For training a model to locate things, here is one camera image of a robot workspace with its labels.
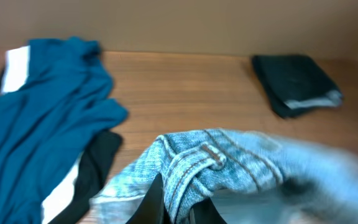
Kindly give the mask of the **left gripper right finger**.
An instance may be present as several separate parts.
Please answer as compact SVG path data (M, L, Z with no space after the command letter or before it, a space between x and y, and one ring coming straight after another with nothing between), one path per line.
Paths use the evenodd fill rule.
M190 224L227 224L220 216L212 200L207 198L190 209Z

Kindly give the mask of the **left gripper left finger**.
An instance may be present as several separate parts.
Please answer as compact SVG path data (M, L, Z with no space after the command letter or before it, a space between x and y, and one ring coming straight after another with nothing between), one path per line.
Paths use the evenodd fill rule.
M167 211L163 201L163 179L157 174L138 209L126 224L164 224Z

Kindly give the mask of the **light blue denim jeans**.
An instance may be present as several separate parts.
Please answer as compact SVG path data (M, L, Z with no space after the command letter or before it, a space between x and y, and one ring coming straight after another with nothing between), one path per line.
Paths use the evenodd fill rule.
M190 223L210 198L226 223L358 223L358 157L322 144L226 129L163 134L91 201L100 223L126 223L162 175L166 223Z

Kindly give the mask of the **black garment in pile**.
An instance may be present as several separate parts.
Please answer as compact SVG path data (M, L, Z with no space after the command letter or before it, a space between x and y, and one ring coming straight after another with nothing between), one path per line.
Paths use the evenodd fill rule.
M54 223L75 222L88 209L88 199L104 184L121 137L111 129L100 131L82 152L73 200L56 218Z

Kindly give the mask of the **dark blue shirt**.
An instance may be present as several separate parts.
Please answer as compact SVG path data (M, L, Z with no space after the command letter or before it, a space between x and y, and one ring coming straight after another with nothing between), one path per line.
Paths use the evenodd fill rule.
M0 223L40 223L41 204L88 143L127 117L97 41L29 41L29 75L0 96Z

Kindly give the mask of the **folded black garment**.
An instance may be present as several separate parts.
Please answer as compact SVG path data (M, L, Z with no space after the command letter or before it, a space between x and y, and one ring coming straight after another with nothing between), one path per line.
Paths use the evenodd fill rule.
M342 105L341 90L309 56L255 55L251 64L273 112L283 119Z

